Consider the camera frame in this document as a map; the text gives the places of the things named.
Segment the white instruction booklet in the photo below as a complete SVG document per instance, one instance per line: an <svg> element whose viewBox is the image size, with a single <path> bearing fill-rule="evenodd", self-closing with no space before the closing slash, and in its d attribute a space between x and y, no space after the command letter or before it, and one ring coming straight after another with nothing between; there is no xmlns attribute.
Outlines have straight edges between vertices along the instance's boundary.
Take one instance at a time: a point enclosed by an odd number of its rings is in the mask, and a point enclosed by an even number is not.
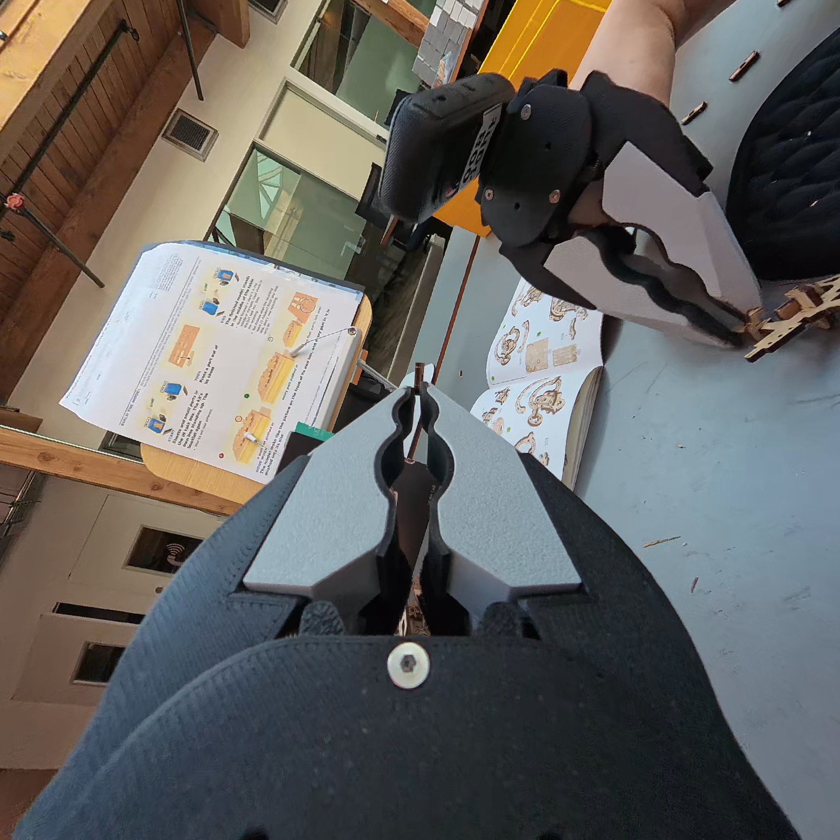
<svg viewBox="0 0 840 840"><path fill-rule="evenodd" d="M471 414L573 490L600 390L603 315L520 279Z"/></svg>

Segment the grey tile board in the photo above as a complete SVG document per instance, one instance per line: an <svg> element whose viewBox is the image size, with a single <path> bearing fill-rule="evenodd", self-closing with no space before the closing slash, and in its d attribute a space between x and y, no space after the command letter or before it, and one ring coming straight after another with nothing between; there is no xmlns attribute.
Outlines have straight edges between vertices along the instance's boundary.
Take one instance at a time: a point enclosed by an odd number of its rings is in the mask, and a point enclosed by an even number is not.
<svg viewBox="0 0 840 840"><path fill-rule="evenodd" d="M488 1L436 2L413 64L428 88L455 81Z"/></svg>

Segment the person's right forearm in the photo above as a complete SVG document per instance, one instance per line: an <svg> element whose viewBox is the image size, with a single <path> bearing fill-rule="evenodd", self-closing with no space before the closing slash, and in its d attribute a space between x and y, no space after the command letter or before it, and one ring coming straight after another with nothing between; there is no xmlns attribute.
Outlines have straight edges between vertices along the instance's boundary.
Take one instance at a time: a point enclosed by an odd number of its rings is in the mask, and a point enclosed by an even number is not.
<svg viewBox="0 0 840 840"><path fill-rule="evenodd" d="M611 2L569 87L582 89L598 71L668 106L677 45L690 22L689 2Z"/></svg>

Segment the wall air vent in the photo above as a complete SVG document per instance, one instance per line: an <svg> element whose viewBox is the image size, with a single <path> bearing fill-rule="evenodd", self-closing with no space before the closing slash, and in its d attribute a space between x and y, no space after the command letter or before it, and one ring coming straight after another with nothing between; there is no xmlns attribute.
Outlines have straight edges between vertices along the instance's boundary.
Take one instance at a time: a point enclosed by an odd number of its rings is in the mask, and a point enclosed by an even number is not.
<svg viewBox="0 0 840 840"><path fill-rule="evenodd" d="M194 117L182 108L176 108L166 123L161 137L178 150L205 162L210 155L219 131Z"/></svg>

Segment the small wooden part assembly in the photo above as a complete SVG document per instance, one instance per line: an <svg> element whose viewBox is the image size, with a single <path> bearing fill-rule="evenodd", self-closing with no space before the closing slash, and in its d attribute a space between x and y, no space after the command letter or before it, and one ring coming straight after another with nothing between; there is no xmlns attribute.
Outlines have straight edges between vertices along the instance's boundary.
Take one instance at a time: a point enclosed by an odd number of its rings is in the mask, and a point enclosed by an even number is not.
<svg viewBox="0 0 840 840"><path fill-rule="evenodd" d="M749 311L747 322L740 328L752 342L744 359L758 361L809 328L838 329L838 313L839 275L786 290L782 303L768 317L761 308Z"/></svg>

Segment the yellow plastic bin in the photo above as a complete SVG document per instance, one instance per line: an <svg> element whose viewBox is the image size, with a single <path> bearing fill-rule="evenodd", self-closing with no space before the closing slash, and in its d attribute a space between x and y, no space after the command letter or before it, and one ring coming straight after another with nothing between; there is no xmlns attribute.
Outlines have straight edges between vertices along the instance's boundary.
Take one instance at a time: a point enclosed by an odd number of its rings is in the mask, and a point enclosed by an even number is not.
<svg viewBox="0 0 840 840"><path fill-rule="evenodd" d="M517 1L479 73L494 72L518 89L552 69L574 77L610 1Z"/></svg>

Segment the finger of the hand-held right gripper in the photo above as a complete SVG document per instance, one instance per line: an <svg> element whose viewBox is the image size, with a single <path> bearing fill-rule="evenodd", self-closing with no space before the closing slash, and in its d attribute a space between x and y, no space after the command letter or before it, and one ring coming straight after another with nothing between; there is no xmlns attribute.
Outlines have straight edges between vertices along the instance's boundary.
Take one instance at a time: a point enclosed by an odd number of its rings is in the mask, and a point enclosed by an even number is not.
<svg viewBox="0 0 840 840"><path fill-rule="evenodd" d="M668 261L695 272L719 303L744 314L760 305L759 283L714 194L695 196L633 143L605 168L602 208L656 237Z"/></svg>
<svg viewBox="0 0 840 840"><path fill-rule="evenodd" d="M606 316L717 348L739 348L747 315L747 259L732 233L678 233L643 247L623 227L595 227L545 247L543 290Z"/></svg>

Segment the printed instruction sheet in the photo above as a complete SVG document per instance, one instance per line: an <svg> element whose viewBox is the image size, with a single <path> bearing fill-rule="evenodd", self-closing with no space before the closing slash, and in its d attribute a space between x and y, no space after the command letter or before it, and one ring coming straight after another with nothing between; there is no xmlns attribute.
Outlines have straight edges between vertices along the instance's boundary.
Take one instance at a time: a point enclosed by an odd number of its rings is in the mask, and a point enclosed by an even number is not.
<svg viewBox="0 0 840 840"><path fill-rule="evenodd" d="M263 256L144 248L59 404L100 429L265 485L324 427L361 335L360 287Z"/></svg>

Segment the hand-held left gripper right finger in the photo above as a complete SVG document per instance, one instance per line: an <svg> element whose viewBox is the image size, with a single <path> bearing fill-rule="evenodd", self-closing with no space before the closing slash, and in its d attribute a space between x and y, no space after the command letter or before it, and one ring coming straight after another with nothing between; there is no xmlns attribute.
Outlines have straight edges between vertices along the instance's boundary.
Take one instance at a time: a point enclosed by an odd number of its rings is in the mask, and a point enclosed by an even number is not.
<svg viewBox="0 0 840 840"><path fill-rule="evenodd" d="M425 387L429 501L425 620L468 635L487 608L575 592L581 577L529 475L558 480L436 386Z"/></svg>

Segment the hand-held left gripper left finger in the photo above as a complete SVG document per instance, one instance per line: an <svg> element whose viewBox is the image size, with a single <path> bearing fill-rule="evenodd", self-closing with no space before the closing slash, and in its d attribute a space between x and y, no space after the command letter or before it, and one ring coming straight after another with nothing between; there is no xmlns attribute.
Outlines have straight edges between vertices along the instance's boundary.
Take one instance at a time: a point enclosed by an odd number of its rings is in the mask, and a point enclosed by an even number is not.
<svg viewBox="0 0 840 840"><path fill-rule="evenodd" d="M413 414L413 390L399 388L311 452L246 589L330 602L351 633L396 633L413 568L398 542L392 488Z"/></svg>

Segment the white cabinet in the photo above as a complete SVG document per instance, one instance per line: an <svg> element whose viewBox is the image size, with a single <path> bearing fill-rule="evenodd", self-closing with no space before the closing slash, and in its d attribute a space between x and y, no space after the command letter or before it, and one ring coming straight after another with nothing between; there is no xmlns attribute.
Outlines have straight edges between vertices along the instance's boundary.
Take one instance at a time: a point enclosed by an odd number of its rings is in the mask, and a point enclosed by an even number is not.
<svg viewBox="0 0 840 840"><path fill-rule="evenodd" d="M1 766L60 767L105 686L74 680L87 643L124 648L128 622L58 604L145 614L172 577L128 566L143 528L208 538L224 517L49 477L2 568Z"/></svg>

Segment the person's right hand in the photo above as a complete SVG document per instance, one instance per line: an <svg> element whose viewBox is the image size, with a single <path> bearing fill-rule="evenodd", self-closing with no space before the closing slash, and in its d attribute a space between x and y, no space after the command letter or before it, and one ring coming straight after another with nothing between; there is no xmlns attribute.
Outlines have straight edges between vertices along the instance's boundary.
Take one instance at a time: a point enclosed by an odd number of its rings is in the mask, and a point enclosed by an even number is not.
<svg viewBox="0 0 840 840"><path fill-rule="evenodd" d="M572 206L569 222L583 228L616 225L616 220L604 211L602 198L603 180L590 182Z"/></svg>

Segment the black quilted jacket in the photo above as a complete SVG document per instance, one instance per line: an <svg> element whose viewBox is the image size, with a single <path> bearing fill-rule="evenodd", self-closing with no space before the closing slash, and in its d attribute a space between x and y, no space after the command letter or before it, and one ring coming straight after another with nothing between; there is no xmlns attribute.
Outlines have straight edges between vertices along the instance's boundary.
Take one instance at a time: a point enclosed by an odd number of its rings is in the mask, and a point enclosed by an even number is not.
<svg viewBox="0 0 840 840"><path fill-rule="evenodd" d="M732 166L726 215L761 280L838 274L838 29L751 120Z"/></svg>

